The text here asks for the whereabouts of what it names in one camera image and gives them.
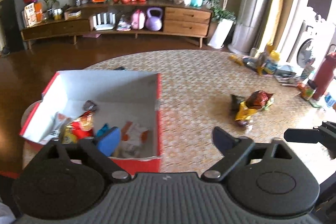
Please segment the red cardboard box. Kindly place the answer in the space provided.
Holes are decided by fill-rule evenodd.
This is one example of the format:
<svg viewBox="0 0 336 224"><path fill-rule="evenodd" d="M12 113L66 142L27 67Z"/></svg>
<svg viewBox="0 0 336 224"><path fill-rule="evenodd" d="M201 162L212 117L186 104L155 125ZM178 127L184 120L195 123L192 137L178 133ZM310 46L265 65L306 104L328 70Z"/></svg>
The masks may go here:
<svg viewBox="0 0 336 224"><path fill-rule="evenodd" d="M161 76L143 71L58 71L22 124L20 135L35 149L52 138L63 143L96 139L102 126L119 127L121 141L108 157L130 174L158 172L162 161L159 112ZM96 112L84 111L87 100Z"/></svg>

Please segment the yellow m&m's bag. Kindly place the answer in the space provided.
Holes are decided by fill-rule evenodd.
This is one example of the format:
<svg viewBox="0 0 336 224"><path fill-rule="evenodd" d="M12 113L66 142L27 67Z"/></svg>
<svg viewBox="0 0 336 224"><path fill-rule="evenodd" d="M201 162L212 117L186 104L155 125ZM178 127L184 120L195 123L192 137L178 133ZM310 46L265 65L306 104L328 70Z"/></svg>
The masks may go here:
<svg viewBox="0 0 336 224"><path fill-rule="evenodd" d="M238 113L235 116L235 121L249 121L253 115L258 112L256 109L248 108L245 101L240 103Z"/></svg>

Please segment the small chocolate candy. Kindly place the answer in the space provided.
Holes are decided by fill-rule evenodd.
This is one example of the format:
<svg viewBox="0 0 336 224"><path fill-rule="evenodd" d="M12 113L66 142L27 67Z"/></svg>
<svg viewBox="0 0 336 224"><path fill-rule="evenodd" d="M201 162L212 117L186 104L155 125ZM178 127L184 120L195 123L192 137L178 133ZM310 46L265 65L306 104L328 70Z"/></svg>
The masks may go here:
<svg viewBox="0 0 336 224"><path fill-rule="evenodd" d="M83 110L84 111L96 112L98 110L98 106L93 101L87 100L83 105Z"/></svg>

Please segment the black snack packet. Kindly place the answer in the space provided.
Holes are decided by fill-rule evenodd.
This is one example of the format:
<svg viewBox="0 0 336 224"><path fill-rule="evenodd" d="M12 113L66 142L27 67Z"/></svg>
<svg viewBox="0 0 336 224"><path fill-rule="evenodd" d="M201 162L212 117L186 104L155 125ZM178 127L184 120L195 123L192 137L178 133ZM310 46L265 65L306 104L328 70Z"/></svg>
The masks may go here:
<svg viewBox="0 0 336 224"><path fill-rule="evenodd" d="M238 96L236 94L231 94L231 111L238 112L240 109L240 104L245 101L244 96Z"/></svg>

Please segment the copper foil snack bag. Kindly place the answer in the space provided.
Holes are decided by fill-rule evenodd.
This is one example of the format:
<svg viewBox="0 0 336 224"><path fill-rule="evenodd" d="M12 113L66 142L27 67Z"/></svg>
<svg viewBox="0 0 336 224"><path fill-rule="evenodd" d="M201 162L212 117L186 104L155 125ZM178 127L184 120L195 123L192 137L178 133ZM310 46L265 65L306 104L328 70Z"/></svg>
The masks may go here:
<svg viewBox="0 0 336 224"><path fill-rule="evenodd" d="M273 97L273 93L267 93L263 90L253 92L245 101L249 109L259 110L264 108L268 101Z"/></svg>

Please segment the purple candy bar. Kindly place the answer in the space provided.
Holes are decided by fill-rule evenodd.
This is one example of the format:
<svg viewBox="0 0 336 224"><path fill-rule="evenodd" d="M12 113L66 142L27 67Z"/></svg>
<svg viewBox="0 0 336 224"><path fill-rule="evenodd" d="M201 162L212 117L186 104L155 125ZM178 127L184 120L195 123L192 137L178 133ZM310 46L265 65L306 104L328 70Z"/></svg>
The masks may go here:
<svg viewBox="0 0 336 224"><path fill-rule="evenodd" d="M248 127L250 125L250 120L236 120L236 124L239 127Z"/></svg>

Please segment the green label jar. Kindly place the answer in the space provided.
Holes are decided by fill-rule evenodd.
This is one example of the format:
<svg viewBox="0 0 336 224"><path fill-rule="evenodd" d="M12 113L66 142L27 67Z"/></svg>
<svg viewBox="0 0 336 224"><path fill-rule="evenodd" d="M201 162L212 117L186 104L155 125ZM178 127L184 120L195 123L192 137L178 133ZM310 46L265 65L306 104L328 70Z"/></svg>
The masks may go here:
<svg viewBox="0 0 336 224"><path fill-rule="evenodd" d="M305 86L302 88L301 97L309 101L311 97L314 95L317 89L317 84L313 80L308 80Z"/></svg>

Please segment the dark red bottle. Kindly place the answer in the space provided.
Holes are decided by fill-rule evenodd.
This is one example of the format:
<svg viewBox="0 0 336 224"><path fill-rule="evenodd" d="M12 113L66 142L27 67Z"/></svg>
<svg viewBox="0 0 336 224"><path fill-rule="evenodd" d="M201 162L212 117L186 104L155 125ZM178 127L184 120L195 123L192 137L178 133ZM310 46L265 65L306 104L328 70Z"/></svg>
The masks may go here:
<svg viewBox="0 0 336 224"><path fill-rule="evenodd" d="M326 55L324 61L320 65L318 71L315 73L313 82L317 85L313 99L319 101L326 92L329 84L334 78L334 70L336 67L335 52Z"/></svg>

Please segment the yellow lid wipes canister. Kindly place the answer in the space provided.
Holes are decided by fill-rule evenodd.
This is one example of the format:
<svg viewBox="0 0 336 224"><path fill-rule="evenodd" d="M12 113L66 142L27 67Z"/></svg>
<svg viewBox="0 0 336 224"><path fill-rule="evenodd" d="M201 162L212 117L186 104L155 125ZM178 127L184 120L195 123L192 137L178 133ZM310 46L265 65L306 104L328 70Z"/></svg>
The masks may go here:
<svg viewBox="0 0 336 224"><path fill-rule="evenodd" d="M279 61L280 61L280 53L272 51L265 61L263 71L266 74L273 75L277 70Z"/></svg>

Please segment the yellow crumpled wrapper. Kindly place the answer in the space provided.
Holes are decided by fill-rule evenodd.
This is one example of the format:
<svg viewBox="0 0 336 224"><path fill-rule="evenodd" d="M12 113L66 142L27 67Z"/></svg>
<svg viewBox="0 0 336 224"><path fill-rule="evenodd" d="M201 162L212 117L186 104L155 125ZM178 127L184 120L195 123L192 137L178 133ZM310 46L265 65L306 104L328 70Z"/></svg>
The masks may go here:
<svg viewBox="0 0 336 224"><path fill-rule="evenodd" d="M242 58L237 55L230 55L229 59L233 61L235 64L238 64L240 66L244 65Z"/></svg>

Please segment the washing machine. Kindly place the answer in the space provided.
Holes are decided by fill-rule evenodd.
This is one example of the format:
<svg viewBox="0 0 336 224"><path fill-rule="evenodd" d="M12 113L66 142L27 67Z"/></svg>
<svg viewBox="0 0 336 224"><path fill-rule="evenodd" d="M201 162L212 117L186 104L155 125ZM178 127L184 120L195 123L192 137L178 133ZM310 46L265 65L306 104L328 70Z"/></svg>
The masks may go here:
<svg viewBox="0 0 336 224"><path fill-rule="evenodd" d="M317 14L311 19L304 20L287 62L299 76L308 61L314 59L311 65L317 70L326 54L335 32L335 25Z"/></svg>

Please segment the white router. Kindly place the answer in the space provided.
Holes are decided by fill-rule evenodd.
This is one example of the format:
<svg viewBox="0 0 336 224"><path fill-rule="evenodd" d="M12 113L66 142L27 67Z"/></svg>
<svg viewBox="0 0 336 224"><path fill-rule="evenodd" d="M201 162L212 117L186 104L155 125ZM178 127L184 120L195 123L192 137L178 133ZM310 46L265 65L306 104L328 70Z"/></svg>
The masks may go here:
<svg viewBox="0 0 336 224"><path fill-rule="evenodd" d="M104 12L92 16L93 29L96 31L113 30L116 26L116 15L112 12Z"/></svg>

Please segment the purple kettlebell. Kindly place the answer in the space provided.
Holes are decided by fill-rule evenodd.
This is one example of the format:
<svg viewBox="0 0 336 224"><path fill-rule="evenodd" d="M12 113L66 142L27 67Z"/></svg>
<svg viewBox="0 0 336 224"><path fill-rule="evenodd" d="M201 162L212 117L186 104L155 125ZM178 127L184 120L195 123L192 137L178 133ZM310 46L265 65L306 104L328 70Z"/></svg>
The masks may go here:
<svg viewBox="0 0 336 224"><path fill-rule="evenodd" d="M152 15L152 12L158 12L158 16ZM145 26L150 31L159 31L162 28L163 10L159 7L151 7L147 9L147 20Z"/></svg>

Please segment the wooden tv console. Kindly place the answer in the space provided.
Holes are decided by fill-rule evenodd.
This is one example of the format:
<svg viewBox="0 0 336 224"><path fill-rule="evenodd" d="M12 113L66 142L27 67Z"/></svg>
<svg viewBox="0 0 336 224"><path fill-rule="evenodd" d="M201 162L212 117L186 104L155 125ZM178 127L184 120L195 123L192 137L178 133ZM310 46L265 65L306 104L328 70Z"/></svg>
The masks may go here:
<svg viewBox="0 0 336 224"><path fill-rule="evenodd" d="M146 15L147 9L159 7L163 10L162 28L150 31L144 26L141 30L131 29L131 16L135 10L142 10ZM116 15L116 26L113 30L96 31L93 29L92 16L99 13L112 12ZM122 3L87 4L78 8L71 7L64 13L62 20L48 20L35 24L21 31L22 39L30 46L34 40L61 36L93 36L103 34L133 34L139 35L170 35L197 38L203 45L209 33L212 12L205 7L186 7L176 5L172 1L153 1Z"/></svg>

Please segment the black cabinet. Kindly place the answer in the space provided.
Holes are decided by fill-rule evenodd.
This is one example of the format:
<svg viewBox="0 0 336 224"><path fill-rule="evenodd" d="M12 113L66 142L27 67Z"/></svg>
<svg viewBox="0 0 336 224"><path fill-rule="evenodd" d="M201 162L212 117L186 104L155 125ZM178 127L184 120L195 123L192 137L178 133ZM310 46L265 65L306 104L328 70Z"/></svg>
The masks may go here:
<svg viewBox="0 0 336 224"><path fill-rule="evenodd" d="M1 1L1 24L5 36L5 47L10 53L25 50L21 30L25 27L22 11L25 3L23 0Z"/></svg>

